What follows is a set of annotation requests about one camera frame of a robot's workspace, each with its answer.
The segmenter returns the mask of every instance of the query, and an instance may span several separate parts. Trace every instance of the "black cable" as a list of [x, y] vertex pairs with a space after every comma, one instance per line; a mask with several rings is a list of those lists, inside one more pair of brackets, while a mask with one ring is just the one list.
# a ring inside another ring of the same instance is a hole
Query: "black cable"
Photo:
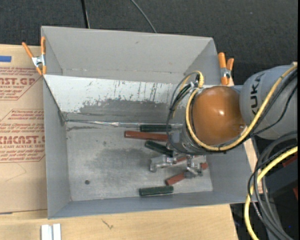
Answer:
[[[276, 154], [274, 154], [273, 156], [271, 156], [270, 158], [268, 158], [268, 160], [266, 160], [263, 164], [259, 165], [257, 168], [255, 168], [254, 173], [250, 176], [249, 180], [248, 180], [248, 195], [250, 197], [250, 199], [252, 200], [252, 194], [250, 192], [250, 185], [251, 185], [251, 181], [253, 179], [253, 182], [255, 183], [257, 180], [257, 176], [258, 176], [258, 170], [260, 170], [261, 168], [263, 168], [266, 164], [268, 164], [269, 162], [271, 162], [272, 160], [274, 160], [276, 157], [278, 157], [279, 155], [281, 155], [282, 152], [277, 152]], [[257, 186], [254, 186], [255, 189], [255, 193], [256, 195], [259, 194], [258, 192], [258, 184]], [[262, 208], [262, 203], [261, 203], [261, 199], [257, 198], [257, 202], [260, 206], [260, 210], [257, 208], [256, 204], [254, 201], [251, 201], [254, 207], [255, 212], [257, 213], [260, 221], [264, 224], [264, 226], [271, 231], [271, 233], [273, 233], [275, 236], [279, 237], [283, 237], [283, 234], [280, 232], [280, 230], [278, 229], [277, 223], [273, 222], [273, 220], [269, 220], [267, 214], [264, 212], [264, 209]]]
[[[272, 152], [272, 150], [278, 146], [279, 144], [282, 144], [286, 141], [289, 140], [293, 140], [296, 139], [298, 136], [297, 132], [291, 132], [289, 134], [286, 134], [282, 137], [280, 137], [279, 139], [275, 140], [274, 142], [272, 142], [268, 147], [266, 147], [266, 149], [261, 153], [260, 157], [258, 158], [257, 164], [255, 166], [254, 172], [253, 174], [250, 176], [249, 180], [248, 180], [248, 194], [250, 196], [250, 198], [252, 198], [251, 192], [250, 192], [250, 185], [251, 185], [251, 180], [252, 178], [254, 179], [254, 188], [255, 188], [255, 196], [258, 200], [259, 206], [260, 206], [260, 210], [261, 210], [261, 214], [263, 217], [266, 218], [267, 222], [265, 222], [264, 218], [261, 218], [262, 223], [264, 223], [264, 225], [277, 237], [280, 237], [280, 239], [292, 239], [290, 236], [287, 235], [287, 233], [282, 229], [282, 227], [280, 226], [280, 222], [275, 218], [275, 215], [271, 209], [270, 206], [270, 202], [268, 199], [268, 196], [264, 196], [266, 198], [266, 205], [267, 207], [264, 207], [262, 200], [260, 198], [260, 194], [258, 192], [258, 183], [257, 183], [257, 175], [258, 175], [258, 170], [260, 170], [261, 168], [263, 168], [266, 164], [268, 164], [271, 160], [273, 160], [275, 157], [277, 157], [278, 155], [282, 154], [282, 152], [284, 152], [283, 150], [286, 150], [288, 147], [282, 148], [280, 151], [278, 151], [276, 154], [272, 155], [271, 157], [269, 157], [270, 153]], [[266, 186], [263, 186], [263, 192], [264, 194], [267, 194], [267, 190], [266, 190]]]
[[251, 135], [249, 136], [249, 138], [252, 138], [252, 137], [254, 137], [254, 136], [256, 136], [256, 135], [259, 135], [259, 134], [263, 133], [264, 131], [266, 131], [266, 130], [270, 129], [271, 127], [275, 126], [277, 123], [279, 123], [279, 122], [282, 120], [282, 118], [285, 116], [285, 114], [286, 114], [286, 112], [287, 112], [287, 109], [288, 109], [288, 105], [289, 105], [289, 103], [290, 103], [290, 100], [292, 99], [292, 97], [293, 97], [293, 95], [295, 94], [295, 92], [296, 92], [297, 89], [298, 89], [298, 85], [296, 85], [296, 86], [293, 88], [292, 92], [290, 93], [290, 95], [289, 95], [289, 97], [288, 97], [288, 99], [287, 99], [287, 101], [286, 101], [286, 103], [285, 103], [284, 109], [283, 109], [283, 111], [282, 111], [281, 116], [279, 117], [279, 119], [278, 119], [276, 122], [274, 122], [273, 124], [271, 124], [271, 125], [269, 125], [269, 126], [263, 128], [263, 129], [261, 129], [261, 130], [259, 130], [259, 131], [257, 131], [257, 132], [254, 132], [253, 134], [251, 134]]
[[85, 0], [80, 0], [81, 1], [81, 7], [82, 7], [82, 12], [83, 12], [83, 17], [84, 17], [84, 25], [86, 29], [90, 29], [90, 23], [88, 19], [88, 13], [86, 9], [86, 3]]
[[255, 126], [253, 127], [253, 129], [251, 130], [251, 133], [248, 134], [248, 136], [244, 139], [244, 141], [252, 138], [253, 136], [256, 136], [264, 131], [266, 131], [267, 129], [269, 129], [270, 127], [274, 126], [275, 124], [277, 124], [284, 116], [284, 114], [280, 117], [281, 119], [277, 122], [275, 122], [273, 125], [271, 126], [267, 126], [267, 128], [260, 130], [260, 132], [258, 131], [257, 133], [254, 133], [254, 130], [260, 125], [260, 123], [265, 119], [266, 115], [268, 114], [268, 112], [270, 111], [270, 109], [272, 108], [272, 106], [275, 104], [277, 98], [279, 97], [279, 95], [285, 90], [285, 88], [295, 79], [298, 77], [298, 68], [296, 68], [290, 75], [287, 76], [286, 81], [284, 81], [284, 83], [282, 84], [281, 88], [276, 92], [275, 96], [271, 99], [271, 102], [268, 104], [268, 106], [265, 108], [265, 110], [263, 111], [262, 115], [260, 116], [260, 118], [258, 119], [257, 123], [255, 124]]
[[149, 23], [150, 27], [152, 28], [154, 33], [157, 33], [155, 27], [152, 25], [151, 21], [148, 19], [147, 15], [144, 13], [144, 11], [139, 7], [139, 5], [134, 1], [134, 0], [130, 0], [133, 5], [141, 12], [141, 14], [143, 15], [143, 17], [146, 19], [146, 21]]

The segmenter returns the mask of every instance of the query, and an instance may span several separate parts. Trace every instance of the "black carpet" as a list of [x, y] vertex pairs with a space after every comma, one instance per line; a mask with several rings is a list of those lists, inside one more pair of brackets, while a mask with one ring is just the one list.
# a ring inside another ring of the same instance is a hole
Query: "black carpet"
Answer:
[[[256, 72], [298, 60], [298, 0], [135, 2], [158, 33], [213, 37], [217, 51], [234, 58], [233, 78], [238, 85]], [[86, 10], [93, 29], [153, 32], [130, 0], [86, 0]], [[80, 0], [0, 0], [0, 44], [39, 45], [42, 25], [84, 28]], [[266, 143], [260, 139], [257, 145]], [[241, 208], [233, 208], [239, 220]], [[284, 216], [295, 221], [298, 209], [285, 210]], [[249, 239], [239, 224], [240, 239]]]

